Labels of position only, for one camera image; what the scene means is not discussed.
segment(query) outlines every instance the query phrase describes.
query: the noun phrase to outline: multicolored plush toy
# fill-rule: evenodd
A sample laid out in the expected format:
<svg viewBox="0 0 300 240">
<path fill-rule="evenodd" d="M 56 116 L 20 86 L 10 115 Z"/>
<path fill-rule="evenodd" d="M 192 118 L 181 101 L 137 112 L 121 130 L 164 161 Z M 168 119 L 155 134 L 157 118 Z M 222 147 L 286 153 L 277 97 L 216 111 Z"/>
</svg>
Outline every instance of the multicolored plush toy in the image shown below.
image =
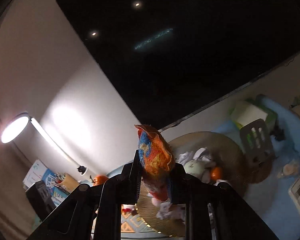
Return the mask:
<svg viewBox="0 0 300 240">
<path fill-rule="evenodd" d="M 169 144 L 159 131 L 150 125 L 135 125 L 139 137 L 139 158 L 143 167 L 143 182 L 156 199 L 168 198 L 166 179 L 175 160 Z"/>
</svg>

